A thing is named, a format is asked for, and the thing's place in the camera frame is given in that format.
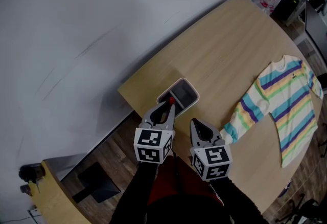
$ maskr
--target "striped shirt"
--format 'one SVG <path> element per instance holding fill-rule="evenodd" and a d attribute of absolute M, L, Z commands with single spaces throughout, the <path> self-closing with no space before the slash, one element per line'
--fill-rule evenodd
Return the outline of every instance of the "striped shirt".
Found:
<path fill-rule="evenodd" d="M 301 59 L 284 55 L 258 76 L 221 130 L 226 144 L 235 143 L 253 124 L 270 113 L 281 143 L 282 167 L 302 150 L 317 129 L 310 89 L 323 98 L 321 85 Z"/>

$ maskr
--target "cable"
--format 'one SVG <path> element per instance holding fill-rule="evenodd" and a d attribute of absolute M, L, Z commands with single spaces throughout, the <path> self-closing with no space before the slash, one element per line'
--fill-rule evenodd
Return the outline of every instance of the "cable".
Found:
<path fill-rule="evenodd" d="M 22 218 L 22 219 L 7 220 L 7 221 L 0 222 L 0 224 L 2 224 L 2 223 L 8 223 L 8 222 L 13 222 L 13 221 L 22 221 L 22 220 L 25 220 L 25 219 L 28 219 L 28 218 L 31 218 L 31 217 Z"/>

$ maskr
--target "shirt sleeve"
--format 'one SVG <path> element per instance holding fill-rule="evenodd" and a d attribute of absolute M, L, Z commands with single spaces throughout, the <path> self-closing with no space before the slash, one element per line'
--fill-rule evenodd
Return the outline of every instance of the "shirt sleeve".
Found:
<path fill-rule="evenodd" d="M 320 84 L 319 80 L 317 79 L 317 77 L 315 76 L 315 74 L 313 73 L 311 68 L 307 64 L 305 64 L 304 61 L 302 62 L 302 67 L 304 69 L 304 72 L 305 72 L 305 75 L 307 78 L 307 84 L 308 84 L 309 88 L 320 99 L 323 99 L 323 92 L 322 92 L 322 88 L 321 88 L 321 84 Z"/>
<path fill-rule="evenodd" d="M 253 83 L 224 128 L 220 131 L 226 144 L 235 143 L 250 127 L 269 113 L 269 101 L 259 79 Z"/>

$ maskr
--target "white wall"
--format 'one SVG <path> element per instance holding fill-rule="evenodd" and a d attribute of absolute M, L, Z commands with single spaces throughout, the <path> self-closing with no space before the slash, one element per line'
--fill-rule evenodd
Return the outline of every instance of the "white wall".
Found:
<path fill-rule="evenodd" d="M 26 217 L 18 169 L 91 150 L 130 111 L 121 80 L 220 0 L 0 0 L 0 221 Z"/>

